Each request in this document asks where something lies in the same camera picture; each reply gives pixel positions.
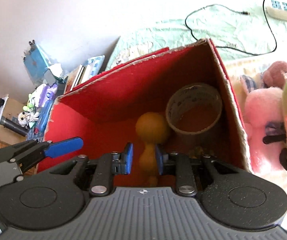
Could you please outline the orange gourd toy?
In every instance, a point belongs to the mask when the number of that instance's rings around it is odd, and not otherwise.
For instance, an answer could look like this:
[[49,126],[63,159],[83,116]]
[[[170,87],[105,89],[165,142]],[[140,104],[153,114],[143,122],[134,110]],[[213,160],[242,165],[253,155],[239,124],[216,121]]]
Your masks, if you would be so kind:
[[145,146],[139,157],[140,170],[147,176],[146,184],[155,187],[158,184],[156,146],[164,143],[169,136],[168,123],[163,115],[147,112],[137,120],[135,131]]

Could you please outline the brown pine cone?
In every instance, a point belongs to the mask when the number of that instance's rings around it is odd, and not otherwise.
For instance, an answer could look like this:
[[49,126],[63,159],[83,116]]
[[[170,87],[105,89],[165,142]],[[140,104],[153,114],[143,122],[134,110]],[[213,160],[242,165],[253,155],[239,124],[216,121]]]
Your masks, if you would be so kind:
[[209,150],[201,146],[196,146],[188,151],[188,156],[190,158],[199,159],[201,157],[215,157],[215,153],[213,150]]

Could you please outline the blue pencil case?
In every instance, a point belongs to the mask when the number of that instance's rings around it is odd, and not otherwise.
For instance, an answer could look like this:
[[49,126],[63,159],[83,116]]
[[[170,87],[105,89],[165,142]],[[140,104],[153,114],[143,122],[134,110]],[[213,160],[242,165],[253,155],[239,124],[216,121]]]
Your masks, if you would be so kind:
[[53,103],[53,100],[45,102],[44,107],[40,111],[38,122],[34,128],[34,134],[43,133],[45,131]]

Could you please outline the green frog plush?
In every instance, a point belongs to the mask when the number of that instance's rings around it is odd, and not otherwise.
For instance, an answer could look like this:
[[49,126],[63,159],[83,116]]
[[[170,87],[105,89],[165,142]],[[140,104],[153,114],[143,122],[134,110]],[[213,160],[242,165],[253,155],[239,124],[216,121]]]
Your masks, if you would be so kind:
[[23,106],[23,111],[24,112],[32,112],[35,110],[35,96],[34,94],[29,94],[28,95],[28,102],[26,105]]

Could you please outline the red cardboard box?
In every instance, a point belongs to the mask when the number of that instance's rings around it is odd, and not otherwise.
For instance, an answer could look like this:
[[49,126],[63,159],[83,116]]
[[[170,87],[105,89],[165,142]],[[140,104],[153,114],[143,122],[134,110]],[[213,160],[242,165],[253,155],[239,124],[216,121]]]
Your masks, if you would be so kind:
[[130,175],[118,175],[116,186],[145,186],[138,168],[143,142],[135,133],[137,119],[147,112],[165,113],[171,96],[193,83],[215,87],[223,101],[223,113],[215,137],[210,140],[222,161],[250,170],[250,152],[242,114],[224,64],[211,40],[126,63],[90,79],[84,86],[56,99],[48,120],[45,140],[83,139],[79,154],[96,159],[105,153],[134,145]]

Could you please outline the purple toy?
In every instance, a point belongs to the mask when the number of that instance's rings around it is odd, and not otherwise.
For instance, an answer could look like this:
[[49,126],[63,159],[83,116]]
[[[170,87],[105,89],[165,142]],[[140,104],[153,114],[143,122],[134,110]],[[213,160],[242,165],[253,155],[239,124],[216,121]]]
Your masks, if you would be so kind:
[[48,100],[53,100],[58,90],[57,84],[50,86],[49,84],[41,84],[35,92],[35,106],[40,108],[44,107]]

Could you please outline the brown tape roll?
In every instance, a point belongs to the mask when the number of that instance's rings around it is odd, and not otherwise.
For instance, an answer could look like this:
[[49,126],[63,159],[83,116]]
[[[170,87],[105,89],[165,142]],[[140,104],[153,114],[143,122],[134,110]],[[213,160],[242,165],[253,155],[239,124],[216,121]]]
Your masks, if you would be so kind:
[[211,130],[221,113],[218,90],[205,83],[193,83],[172,95],[166,107],[166,120],[177,134],[195,136]]

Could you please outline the small mirror stand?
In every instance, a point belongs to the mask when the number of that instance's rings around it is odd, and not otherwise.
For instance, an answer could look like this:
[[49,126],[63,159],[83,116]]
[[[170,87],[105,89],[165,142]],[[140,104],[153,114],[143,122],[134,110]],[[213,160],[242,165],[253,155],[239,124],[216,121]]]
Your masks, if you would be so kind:
[[55,76],[52,74],[50,69],[47,69],[46,72],[44,72],[44,80],[46,81],[46,83],[52,87],[55,83],[56,83],[56,78]]

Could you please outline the blue plastic bag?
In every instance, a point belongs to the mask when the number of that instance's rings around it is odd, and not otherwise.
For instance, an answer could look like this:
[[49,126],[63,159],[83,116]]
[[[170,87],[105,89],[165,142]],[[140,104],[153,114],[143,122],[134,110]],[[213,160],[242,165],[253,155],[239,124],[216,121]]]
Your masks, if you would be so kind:
[[44,74],[50,70],[56,81],[62,79],[62,67],[55,59],[50,58],[35,40],[28,42],[30,48],[24,51],[23,63],[35,87],[44,83]]

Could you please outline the pink plush toy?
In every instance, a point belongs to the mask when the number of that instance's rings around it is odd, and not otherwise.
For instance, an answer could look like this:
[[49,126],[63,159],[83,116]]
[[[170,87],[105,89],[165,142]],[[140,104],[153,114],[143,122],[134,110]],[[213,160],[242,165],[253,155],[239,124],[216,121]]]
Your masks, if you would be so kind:
[[282,114],[285,74],[287,62],[276,61],[256,77],[239,77],[246,95],[243,118],[254,172],[284,169],[279,155],[286,139]]

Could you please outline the light green bed sheet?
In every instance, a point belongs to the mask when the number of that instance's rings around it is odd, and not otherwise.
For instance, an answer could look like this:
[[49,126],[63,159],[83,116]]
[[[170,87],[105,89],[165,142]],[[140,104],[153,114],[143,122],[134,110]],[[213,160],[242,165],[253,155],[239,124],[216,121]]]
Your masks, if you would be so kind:
[[107,69],[162,48],[173,49],[203,38],[212,40],[224,61],[265,55],[282,48],[287,39],[287,22],[271,18],[260,8],[241,15],[219,4],[207,5],[186,18],[159,21],[121,35]]

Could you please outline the white power strip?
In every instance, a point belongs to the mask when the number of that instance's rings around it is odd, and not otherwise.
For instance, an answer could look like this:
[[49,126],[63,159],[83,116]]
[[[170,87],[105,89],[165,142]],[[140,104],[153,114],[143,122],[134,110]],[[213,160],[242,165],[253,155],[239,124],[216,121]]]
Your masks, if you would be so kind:
[[287,22],[287,3],[271,0],[271,5],[266,8],[268,15],[274,19]]

